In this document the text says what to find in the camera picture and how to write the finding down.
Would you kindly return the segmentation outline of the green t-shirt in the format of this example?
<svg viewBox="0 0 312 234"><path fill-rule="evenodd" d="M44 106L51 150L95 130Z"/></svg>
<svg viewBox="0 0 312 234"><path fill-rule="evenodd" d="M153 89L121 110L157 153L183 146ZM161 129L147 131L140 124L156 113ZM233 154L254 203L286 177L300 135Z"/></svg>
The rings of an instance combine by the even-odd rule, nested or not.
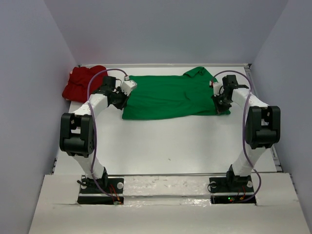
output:
<svg viewBox="0 0 312 234"><path fill-rule="evenodd" d="M131 92L123 120L161 120L186 116L216 116L210 81L204 67L180 76L130 76L137 87Z"/></svg>

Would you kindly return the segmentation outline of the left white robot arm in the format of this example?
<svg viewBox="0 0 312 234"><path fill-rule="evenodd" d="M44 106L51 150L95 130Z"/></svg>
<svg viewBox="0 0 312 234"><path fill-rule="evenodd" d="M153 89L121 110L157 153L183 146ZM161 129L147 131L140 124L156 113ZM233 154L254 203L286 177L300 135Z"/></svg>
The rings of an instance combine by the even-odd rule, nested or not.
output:
<svg viewBox="0 0 312 234"><path fill-rule="evenodd" d="M108 187L107 170L97 159L96 118L110 105L119 110L127 105L137 84L128 77L116 86L117 78L106 76L102 84L87 94L87 101L77 110L64 113L60 121L60 150L78 162L85 173L80 184L102 193Z"/></svg>

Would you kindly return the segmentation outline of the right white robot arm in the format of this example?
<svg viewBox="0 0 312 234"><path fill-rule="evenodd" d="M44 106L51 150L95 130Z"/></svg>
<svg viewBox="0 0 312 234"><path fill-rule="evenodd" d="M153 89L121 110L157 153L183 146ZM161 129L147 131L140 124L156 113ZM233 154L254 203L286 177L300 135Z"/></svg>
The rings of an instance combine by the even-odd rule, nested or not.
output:
<svg viewBox="0 0 312 234"><path fill-rule="evenodd" d="M235 75L226 75L221 82L211 81L210 87L217 114L225 113L234 103L243 110L242 152L225 177L210 178L210 191L234 193L244 188L252 192L251 173L257 161L280 140L281 110L259 100L251 87L238 83Z"/></svg>

